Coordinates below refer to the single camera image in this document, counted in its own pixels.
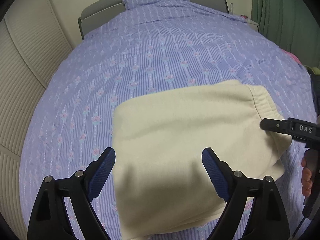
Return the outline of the person right hand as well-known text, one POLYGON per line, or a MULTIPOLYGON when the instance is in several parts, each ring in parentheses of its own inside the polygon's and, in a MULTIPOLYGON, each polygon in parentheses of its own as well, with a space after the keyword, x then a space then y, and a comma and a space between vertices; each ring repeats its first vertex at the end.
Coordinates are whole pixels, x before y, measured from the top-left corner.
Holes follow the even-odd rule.
POLYGON ((302 158, 302 195, 304 197, 309 197, 312 188, 312 172, 306 166, 306 158, 302 158))

